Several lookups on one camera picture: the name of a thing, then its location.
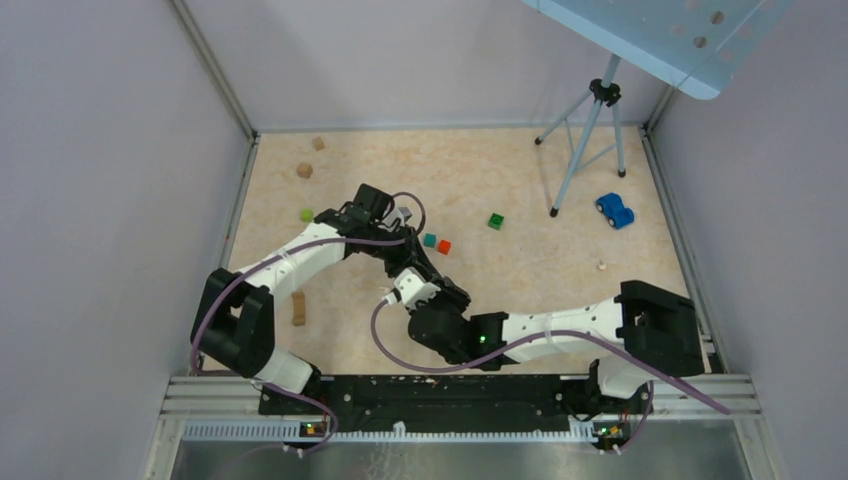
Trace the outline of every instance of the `black mounting base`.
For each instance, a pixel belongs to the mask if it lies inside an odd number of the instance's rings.
[[[621,87],[615,83],[610,83],[608,87],[604,87],[600,78],[589,82],[589,90],[595,95],[596,102],[606,103],[608,107],[621,100]]]
[[[312,396],[339,417],[339,431],[470,433],[567,431],[571,415],[642,412],[645,387],[632,398],[598,397],[590,379],[559,375],[336,375]],[[263,388],[260,415],[321,415],[307,403]]]

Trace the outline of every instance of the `blue toy car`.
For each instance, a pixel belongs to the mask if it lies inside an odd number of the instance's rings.
[[[608,193],[595,200],[595,207],[607,217],[607,223],[616,230],[633,223],[636,218],[633,210],[624,206],[624,203],[615,193]]]

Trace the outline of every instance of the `teal cube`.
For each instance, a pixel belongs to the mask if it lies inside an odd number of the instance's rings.
[[[424,234],[424,246],[434,248],[436,246],[436,236],[432,233]]]

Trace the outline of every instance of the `green cube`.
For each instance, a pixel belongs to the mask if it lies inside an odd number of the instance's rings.
[[[489,226],[495,230],[500,230],[503,226],[503,216],[493,213],[492,218],[489,219]]]

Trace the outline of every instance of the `tripod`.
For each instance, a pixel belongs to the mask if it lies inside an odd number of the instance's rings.
[[[560,123],[565,122],[565,126],[568,129],[568,145],[571,148],[571,161],[568,162],[568,173],[566,173],[565,180],[562,181],[562,185],[559,187],[556,202],[554,202],[553,207],[551,207],[552,217],[556,217],[559,213],[559,208],[562,205],[562,199],[565,197],[565,190],[571,182],[571,177],[613,148],[615,148],[618,152],[618,176],[624,178],[624,175],[627,174],[627,171],[624,169],[624,150],[621,146],[621,119],[618,114],[618,100],[621,98],[621,88],[618,85],[611,83],[612,77],[615,75],[615,70],[618,68],[619,61],[621,61],[621,57],[616,54],[612,54],[612,56],[610,56],[609,63],[607,63],[607,71],[604,73],[604,78],[596,78],[592,80],[589,83],[589,90],[585,92],[579,100],[574,102],[574,104],[571,105],[571,107],[569,107],[568,110],[566,110],[566,112],[556,120],[556,122],[551,124],[551,126],[545,130],[545,133],[536,137],[536,145],[540,145],[543,141],[545,141],[545,138],[547,138],[547,136],[559,126]],[[592,104],[591,112],[589,112],[589,119],[586,121],[586,126],[583,128],[583,134],[580,136],[580,142],[577,144],[577,151],[575,151],[574,142],[571,138],[571,126],[568,125],[568,116],[574,113],[574,111],[577,110],[577,108],[583,104],[590,95],[595,96],[595,101]],[[595,122],[598,121],[598,114],[601,113],[601,107],[604,103],[606,103],[607,107],[612,107],[613,125],[615,126],[615,143],[581,165],[580,160],[583,158],[583,153],[586,151],[586,145],[589,143],[589,136],[592,135],[592,129],[595,128]]]

